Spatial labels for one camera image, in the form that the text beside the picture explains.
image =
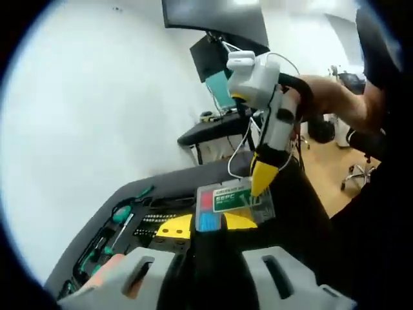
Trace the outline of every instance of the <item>wooden floor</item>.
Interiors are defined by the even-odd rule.
[[[318,144],[309,139],[310,149],[303,144],[305,172],[314,186],[328,215],[339,212],[359,191],[354,181],[347,182],[346,189],[340,190],[341,181],[348,175],[348,168],[358,164],[365,166],[364,154],[348,148],[340,149],[335,142]],[[379,162],[372,159],[372,164]]]

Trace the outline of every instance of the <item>black sleeve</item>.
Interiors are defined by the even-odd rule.
[[[364,56],[364,74],[374,86],[383,89],[394,73],[383,36],[371,14],[363,10],[357,11],[356,24]]]

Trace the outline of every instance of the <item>white wall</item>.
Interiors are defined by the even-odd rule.
[[[210,98],[163,28],[161,2],[147,4],[60,2],[11,68],[2,196],[12,236],[41,282],[114,191],[192,166],[176,139]]]

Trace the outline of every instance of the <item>office chair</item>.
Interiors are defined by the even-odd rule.
[[[349,175],[341,182],[341,190],[346,187],[348,180],[361,178],[363,186],[370,182],[371,175],[376,167],[371,166],[371,157],[382,160],[386,149],[386,136],[384,132],[380,134],[363,134],[350,129],[347,133],[348,144],[356,150],[365,153],[366,163],[362,167],[360,165],[351,165],[348,168]]]

